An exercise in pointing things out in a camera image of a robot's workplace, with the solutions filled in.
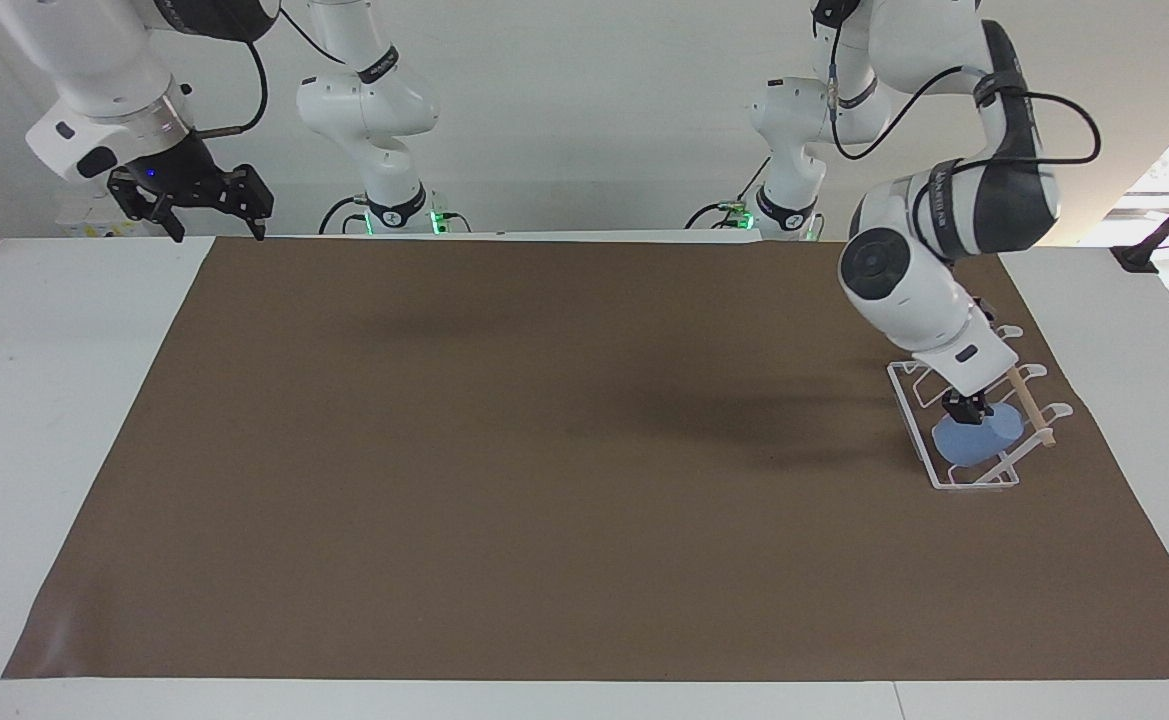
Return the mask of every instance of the black clamp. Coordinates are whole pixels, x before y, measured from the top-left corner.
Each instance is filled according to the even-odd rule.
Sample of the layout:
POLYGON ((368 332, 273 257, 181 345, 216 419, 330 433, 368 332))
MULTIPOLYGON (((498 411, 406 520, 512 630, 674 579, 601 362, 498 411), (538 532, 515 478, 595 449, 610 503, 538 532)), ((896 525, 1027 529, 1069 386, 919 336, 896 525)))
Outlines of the black clamp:
POLYGON ((154 200, 141 195, 140 187, 126 167, 109 174, 109 193, 126 217, 160 224, 175 242, 185 238, 185 227, 174 214, 175 208, 212 208, 236 215, 245 220, 255 240, 264 240, 264 219, 274 215, 274 193, 251 165, 237 165, 229 173, 201 178, 177 192, 154 193, 154 200))
POLYGON ((864 102, 869 102, 869 97, 872 97, 877 92, 877 76, 873 76, 873 82, 869 83, 869 86, 864 88, 864 91, 859 95, 852 97, 852 99, 845 99, 845 97, 839 97, 837 99, 837 106, 843 110, 855 110, 863 105, 864 102))
POLYGON ((790 210, 772 202, 770 198, 766 196, 766 186, 758 188, 758 209, 768 219, 780 223, 780 228, 784 229, 784 231, 798 231, 798 229, 802 229, 807 224, 807 220, 811 219, 814 212, 816 212, 817 203, 818 200, 802 210, 790 210))
POLYGON ((428 191, 424 191, 422 184, 420 185, 420 192, 415 193, 415 198, 401 205, 379 205, 374 200, 366 200, 366 208, 371 209, 371 214, 375 215, 380 223, 389 228, 404 227, 410 219, 415 217, 416 213, 424 209, 426 205, 428 205, 428 191))
POLYGON ((992 408, 988 406, 985 394, 982 392, 967 397, 950 389, 945 395, 945 410, 961 425, 977 425, 983 423, 983 418, 988 415, 992 415, 992 408))
POLYGON ((160 0, 162 19, 185 35, 235 42, 255 42, 277 22, 277 8, 269 15, 260 0, 160 0))
POLYGON ((1028 81, 1024 79, 1024 74, 1019 72, 1019 70, 989 72, 976 83, 976 88, 974 88, 971 95, 976 99, 976 105, 987 108, 992 104, 992 96, 999 92, 1008 92, 1010 95, 1026 94, 1028 81))
POLYGON ((369 68, 358 72, 357 78, 360 79, 364 85, 374 85, 375 81, 387 76, 388 72, 392 72, 392 69, 397 67, 397 61, 401 58, 402 55, 401 53, 397 53, 397 48, 389 44, 388 53, 385 53, 381 58, 375 60, 369 68))
POLYGON ((811 8, 811 18, 817 25, 839 28, 859 8, 859 2, 860 0, 819 0, 811 8))

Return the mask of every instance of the black band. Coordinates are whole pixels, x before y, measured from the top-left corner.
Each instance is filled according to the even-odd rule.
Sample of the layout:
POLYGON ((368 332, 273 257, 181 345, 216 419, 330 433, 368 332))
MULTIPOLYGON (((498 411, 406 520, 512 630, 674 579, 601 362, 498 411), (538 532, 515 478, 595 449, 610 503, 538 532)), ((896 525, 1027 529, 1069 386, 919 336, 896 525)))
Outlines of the black band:
POLYGON ((388 53, 385 53, 382 58, 375 60, 369 68, 358 72, 357 77, 361 78, 364 85, 372 85, 379 78, 392 72, 392 69, 397 67, 397 61, 401 58, 402 55, 397 53, 397 48, 389 44, 388 53))
POLYGON ((953 210, 953 169, 959 160, 948 160, 936 165, 931 171, 931 227, 935 229, 936 242, 940 243, 940 255, 946 259, 962 259, 971 256, 962 247, 959 234, 959 221, 953 210))
POLYGON ((841 97, 837 99, 837 105, 841 105, 843 110, 853 110, 863 105, 864 102, 869 101, 877 92, 877 76, 873 76, 873 82, 869 83, 869 86, 864 88, 864 91, 859 95, 852 97, 850 101, 844 101, 841 97))
POLYGON ((758 188, 758 209, 768 219, 780 223, 780 228, 784 229, 784 231, 798 231, 798 229, 802 229, 802 226, 807 224, 807 220, 811 219, 814 210, 816 210, 817 202, 818 200, 802 210, 790 210, 772 202, 770 198, 766 196, 765 185, 758 188))
MULTIPOLYGON (((994 72, 1010 78, 988 81, 1008 83, 1008 90, 1001 92, 1007 132, 1001 137, 994 159, 1033 158, 1038 147, 1032 104, 1023 94, 1010 90, 1015 82, 1023 83, 1015 46, 1005 28, 992 20, 985 20, 983 28, 994 72)), ((974 198, 973 240, 982 252, 1026 250, 1054 227, 1054 206, 1047 201, 1042 184, 1042 168, 1028 164, 988 165, 974 198)))
POLYGON ((136 184, 154 195, 175 195, 220 173, 206 141, 195 132, 162 152, 131 160, 126 169, 136 184))
POLYGON ((971 95, 976 97, 976 105, 983 108, 992 102, 994 95, 1005 91, 1015 91, 1017 95, 1026 94, 1028 81, 1024 79, 1024 74, 1019 70, 989 72, 977 83, 971 95))
POLYGON ((274 27, 260 0, 155 0, 167 23, 185 35, 255 42, 274 27))
POLYGON ((423 184, 420 185, 420 192, 415 193, 415 198, 401 205, 394 205, 392 208, 388 205, 378 205, 374 200, 366 200, 366 206, 371 209, 371 214, 375 215, 380 223, 389 228, 404 227, 411 217, 415 217, 415 213, 424 209, 426 205, 428 205, 428 191, 424 191, 423 184))
POLYGON ((811 8, 811 15, 817 25, 839 28, 857 8, 859 0, 819 0, 811 8))

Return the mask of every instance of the white wall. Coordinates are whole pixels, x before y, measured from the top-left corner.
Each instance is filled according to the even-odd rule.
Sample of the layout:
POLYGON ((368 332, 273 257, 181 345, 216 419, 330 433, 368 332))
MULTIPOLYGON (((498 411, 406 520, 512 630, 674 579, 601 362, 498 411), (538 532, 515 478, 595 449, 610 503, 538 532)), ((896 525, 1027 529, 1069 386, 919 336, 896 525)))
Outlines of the white wall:
MULTIPOLYGON (((300 0, 283 1, 306 22, 300 0)), ((680 227, 700 205, 734 196, 765 158, 748 123, 756 90, 767 78, 811 71, 807 0, 380 6, 404 60, 442 96, 436 131, 410 140, 421 174, 478 229, 680 227)), ((982 13, 1012 33, 1035 90, 1074 97, 1105 127, 1100 162, 1059 172, 1065 219, 1052 237, 1077 241, 1169 145, 1169 4, 1017 0, 985 4, 982 13)), ((158 33, 154 44, 196 88, 201 126, 250 117, 255 74, 242 47, 173 33, 158 33)), ((313 231, 332 201, 359 191, 340 152, 303 129, 293 108, 296 83, 328 63, 282 25, 260 49, 274 105, 256 131, 213 150, 224 167, 255 164, 274 188, 270 231, 313 231)), ((54 231, 50 196, 64 186, 22 140, 49 104, 44 82, 0 32, 2 233, 54 231)), ((1038 115, 1051 152, 1086 150, 1077 118, 1046 106, 1038 115)), ((982 145, 971 102, 940 97, 919 105, 871 160, 818 150, 830 162, 821 192, 828 236, 844 233, 872 184, 982 145)), ((191 229, 241 224, 203 213, 191 229)))

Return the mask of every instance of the dish rack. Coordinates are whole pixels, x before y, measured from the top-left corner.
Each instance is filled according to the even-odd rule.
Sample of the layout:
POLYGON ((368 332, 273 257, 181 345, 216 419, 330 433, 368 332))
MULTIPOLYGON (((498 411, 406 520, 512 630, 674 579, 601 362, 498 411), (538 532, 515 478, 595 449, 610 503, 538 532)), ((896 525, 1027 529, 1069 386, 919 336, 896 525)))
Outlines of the dish rack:
MULTIPOLYGON (((1023 328, 1003 325, 997 334, 1005 341, 1023 337, 1023 328)), ((1038 406, 1028 385, 1037 378, 1045 378, 1045 365, 1017 365, 1001 381, 987 389, 988 401, 1007 402, 1015 406, 1029 430, 1008 450, 974 468, 959 468, 945 461, 935 448, 931 430, 945 415, 942 400, 953 386, 940 374, 918 360, 904 360, 886 366, 891 386, 895 388, 895 401, 904 416, 904 424, 913 438, 918 458, 926 466, 931 485, 939 491, 985 491, 987 489, 1012 489, 1019 484, 1019 470, 1015 468, 1038 446, 1054 445, 1054 423, 1073 414, 1073 406, 1064 402, 1038 406)))

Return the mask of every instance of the white table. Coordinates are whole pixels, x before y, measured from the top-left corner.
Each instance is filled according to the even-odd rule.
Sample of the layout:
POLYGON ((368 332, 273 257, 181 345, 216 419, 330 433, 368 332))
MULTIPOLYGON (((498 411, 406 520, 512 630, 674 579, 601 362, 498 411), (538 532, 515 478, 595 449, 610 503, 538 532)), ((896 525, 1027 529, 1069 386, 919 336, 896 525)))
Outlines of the white table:
MULTIPOLYGON (((500 240, 738 242, 735 233, 500 240)), ((210 247, 162 238, 0 245, 0 673, 210 247)), ((1169 295, 1102 250, 1004 258, 1169 549, 1169 295)), ((21 719, 855 719, 1169 716, 1148 683, 0 681, 21 719)))

